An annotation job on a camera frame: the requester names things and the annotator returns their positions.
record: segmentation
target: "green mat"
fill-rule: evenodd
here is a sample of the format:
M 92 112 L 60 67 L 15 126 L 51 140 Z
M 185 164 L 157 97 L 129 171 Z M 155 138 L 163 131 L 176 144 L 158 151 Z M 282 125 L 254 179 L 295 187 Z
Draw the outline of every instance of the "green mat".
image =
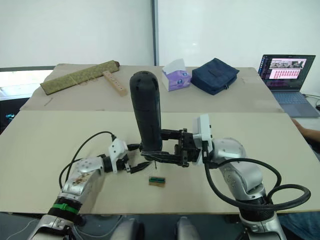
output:
M 45 94 L 50 95 L 85 81 L 99 78 L 103 75 L 104 71 L 109 71 L 110 73 L 119 71 L 119 63 L 113 60 L 107 61 L 96 66 L 88 67 L 80 71 L 69 73 L 65 76 L 45 81 L 40 83 L 40 85 Z

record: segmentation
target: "person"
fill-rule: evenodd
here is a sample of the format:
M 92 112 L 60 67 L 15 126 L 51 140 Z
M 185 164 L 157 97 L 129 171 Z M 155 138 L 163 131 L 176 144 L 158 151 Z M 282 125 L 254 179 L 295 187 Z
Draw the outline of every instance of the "person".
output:
M 299 67 L 298 67 L 298 61 L 292 61 L 291 65 L 292 65 L 292 68 L 293 68 L 293 69 L 299 68 Z
M 310 144 L 313 152 L 320 161 L 320 131 L 303 127 L 297 120 L 291 119 Z M 320 212 L 298 212 L 279 215 L 279 220 L 282 226 L 289 229 L 295 235 L 303 240 L 319 240 L 320 239 Z
M 301 135 L 305 138 L 307 143 L 310 145 L 315 156 L 320 161 L 320 131 L 305 128 L 301 126 L 301 124 L 294 118 L 291 118 L 291 120 L 296 126 L 296 128 L 299 130 Z
M 279 67 L 279 63 L 277 63 L 277 62 L 272 62 L 272 63 L 270 64 L 270 68 L 271 68 L 271 69 L 278 68 L 278 67 Z
M 280 68 L 286 69 L 287 67 L 288 67 L 288 63 L 286 61 L 280 64 Z

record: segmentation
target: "white bracket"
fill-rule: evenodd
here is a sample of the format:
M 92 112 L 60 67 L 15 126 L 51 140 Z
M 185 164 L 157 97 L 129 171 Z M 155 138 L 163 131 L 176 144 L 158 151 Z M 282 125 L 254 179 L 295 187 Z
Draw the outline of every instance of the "white bracket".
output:
M 111 160 L 112 170 L 116 174 L 117 170 L 117 160 L 122 159 L 128 152 L 128 147 L 125 141 L 116 138 L 108 148 L 109 156 Z
M 202 114 L 193 121 L 193 140 L 195 146 L 201 149 L 199 156 L 196 160 L 195 165 L 203 164 L 202 161 L 202 142 L 208 142 L 208 152 L 213 150 L 212 147 L 212 137 L 211 137 L 211 126 L 208 114 Z

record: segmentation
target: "person's arm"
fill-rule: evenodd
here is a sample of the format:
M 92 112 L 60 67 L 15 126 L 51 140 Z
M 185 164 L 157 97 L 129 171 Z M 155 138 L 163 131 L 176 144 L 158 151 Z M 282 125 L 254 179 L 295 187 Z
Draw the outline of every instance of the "person's arm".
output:
M 304 128 L 303 126 L 301 126 L 301 124 L 297 120 L 293 118 L 291 119 L 294 125 L 296 126 L 296 128 L 302 134 L 302 136 L 320 143 L 320 131 Z

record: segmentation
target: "green band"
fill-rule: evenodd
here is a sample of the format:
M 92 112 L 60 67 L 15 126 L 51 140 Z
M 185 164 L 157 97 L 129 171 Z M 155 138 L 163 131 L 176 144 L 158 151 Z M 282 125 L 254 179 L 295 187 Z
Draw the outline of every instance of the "green band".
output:
M 68 206 L 68 204 L 66 204 L 66 203 L 63 203 L 63 204 L 55 203 L 55 204 L 53 204 L 52 207 L 55 208 L 55 209 L 61 209 L 63 211 L 68 211 L 68 212 L 71 212 L 71 213 L 74 213 L 74 214 L 78 214 L 78 210 L 77 209 Z
M 166 179 L 165 178 L 161 178 L 161 177 L 150 177 L 149 178 L 149 182 L 151 183 L 165 183 Z

